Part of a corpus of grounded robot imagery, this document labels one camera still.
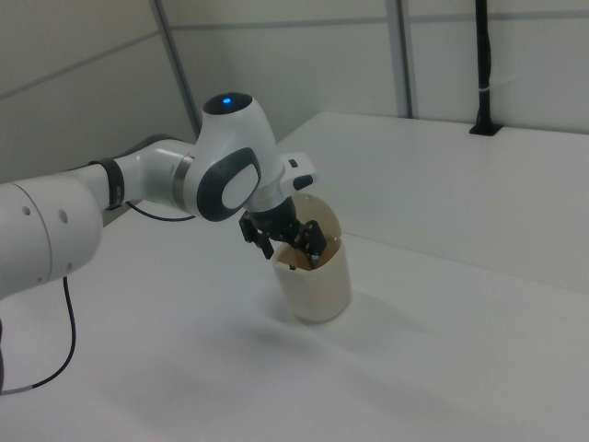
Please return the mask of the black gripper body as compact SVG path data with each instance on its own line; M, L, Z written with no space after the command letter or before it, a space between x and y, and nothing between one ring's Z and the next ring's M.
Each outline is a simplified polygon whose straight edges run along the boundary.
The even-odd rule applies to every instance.
M254 227L273 240L295 240L299 235L300 222L292 197L269 211L248 214Z

